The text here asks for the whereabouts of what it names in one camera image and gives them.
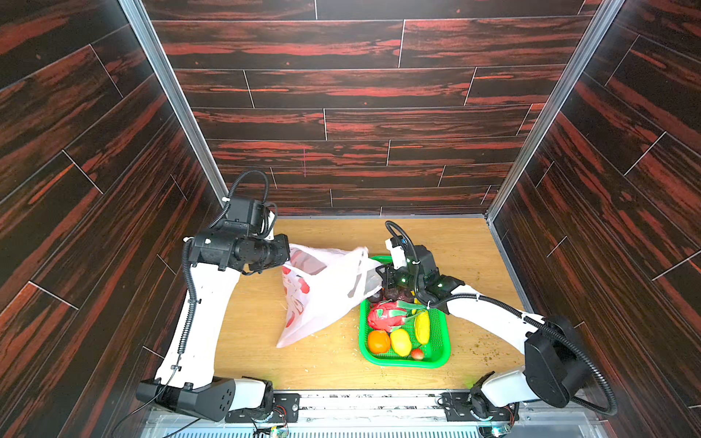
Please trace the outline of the pink dragon fruit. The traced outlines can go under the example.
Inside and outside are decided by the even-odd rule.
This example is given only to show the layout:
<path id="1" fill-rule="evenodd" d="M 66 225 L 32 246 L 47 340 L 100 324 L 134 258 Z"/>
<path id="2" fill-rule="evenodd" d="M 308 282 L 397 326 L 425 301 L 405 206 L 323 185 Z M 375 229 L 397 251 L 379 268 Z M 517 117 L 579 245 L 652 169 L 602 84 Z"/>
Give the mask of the pink dragon fruit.
<path id="1" fill-rule="evenodd" d="M 376 303 L 367 316 L 368 325 L 374 330 L 391 333 L 405 326 L 423 307 L 405 301 L 383 301 Z"/>

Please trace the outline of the yellow lemon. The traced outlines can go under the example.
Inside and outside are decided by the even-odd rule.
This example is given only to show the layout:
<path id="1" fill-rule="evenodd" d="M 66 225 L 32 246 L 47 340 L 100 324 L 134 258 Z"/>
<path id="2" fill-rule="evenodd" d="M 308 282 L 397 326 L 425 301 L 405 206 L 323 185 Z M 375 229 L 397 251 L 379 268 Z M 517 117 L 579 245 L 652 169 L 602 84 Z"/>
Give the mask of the yellow lemon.
<path id="1" fill-rule="evenodd" d="M 397 330 L 392 331 L 390 334 L 390 341 L 392 350 L 399 357 L 404 358 L 411 354 L 413 350 L 411 337 L 403 328 L 398 328 Z"/>

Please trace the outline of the pink printed plastic bag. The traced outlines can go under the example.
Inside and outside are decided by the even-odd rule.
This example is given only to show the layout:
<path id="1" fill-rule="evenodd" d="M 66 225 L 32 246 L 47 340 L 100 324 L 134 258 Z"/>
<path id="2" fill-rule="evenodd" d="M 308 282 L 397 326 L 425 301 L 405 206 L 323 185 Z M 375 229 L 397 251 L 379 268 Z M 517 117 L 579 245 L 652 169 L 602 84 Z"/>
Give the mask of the pink printed plastic bag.
<path id="1" fill-rule="evenodd" d="M 282 267 L 286 325 L 277 347 L 288 347 L 343 318 L 381 289 L 382 264 L 366 247 L 352 251 L 292 244 Z"/>

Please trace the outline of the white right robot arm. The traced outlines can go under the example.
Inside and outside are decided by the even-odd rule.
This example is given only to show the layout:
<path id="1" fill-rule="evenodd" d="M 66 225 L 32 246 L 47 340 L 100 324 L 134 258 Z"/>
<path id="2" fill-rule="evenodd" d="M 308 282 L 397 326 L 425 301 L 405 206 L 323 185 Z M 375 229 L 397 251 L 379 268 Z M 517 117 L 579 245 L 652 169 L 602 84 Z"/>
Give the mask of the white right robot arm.
<path id="1" fill-rule="evenodd" d="M 488 373 L 472 386 L 469 403 L 476 419 L 495 420 L 499 412 L 515 412 L 520 403 L 533 400 L 556 408 L 576 403 L 597 414 L 617 414 L 611 384 L 567 319 L 518 310 L 441 274 L 424 246 L 395 239 L 387 244 L 392 260 L 378 269 L 384 287 L 407 290 L 417 299 L 418 310 L 467 320 L 522 354 L 524 363 L 518 368 Z"/>

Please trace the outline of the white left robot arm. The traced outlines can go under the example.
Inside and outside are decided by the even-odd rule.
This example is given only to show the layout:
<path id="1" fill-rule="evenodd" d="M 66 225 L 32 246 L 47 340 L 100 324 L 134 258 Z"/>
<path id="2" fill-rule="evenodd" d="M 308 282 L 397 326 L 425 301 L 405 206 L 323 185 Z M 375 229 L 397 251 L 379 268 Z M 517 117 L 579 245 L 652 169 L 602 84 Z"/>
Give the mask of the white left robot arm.
<path id="1" fill-rule="evenodd" d="M 283 234 L 258 238 L 208 230 L 187 237 L 182 254 L 187 295 L 175 336 L 155 376 L 139 383 L 137 400 L 213 422 L 231 422 L 239 414 L 270 418 L 272 382 L 215 376 L 215 352 L 240 278 L 283 266 L 289 258 Z"/>

